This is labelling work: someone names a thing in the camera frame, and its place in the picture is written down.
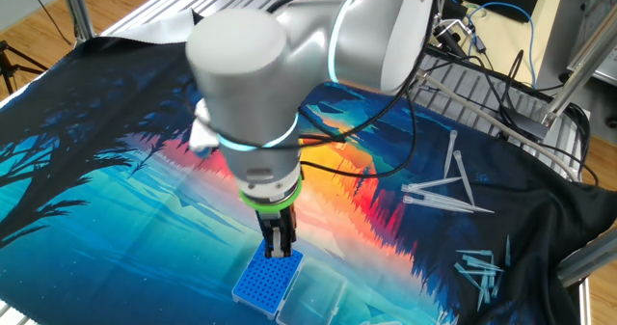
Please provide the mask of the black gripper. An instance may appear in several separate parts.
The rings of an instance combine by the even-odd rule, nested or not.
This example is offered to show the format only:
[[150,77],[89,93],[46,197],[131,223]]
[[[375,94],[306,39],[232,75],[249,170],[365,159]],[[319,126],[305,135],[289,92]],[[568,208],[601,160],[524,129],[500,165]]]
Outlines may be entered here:
[[265,241],[264,256],[267,258],[291,257],[293,243],[297,239],[295,206],[291,204],[272,213],[258,211],[256,216]]

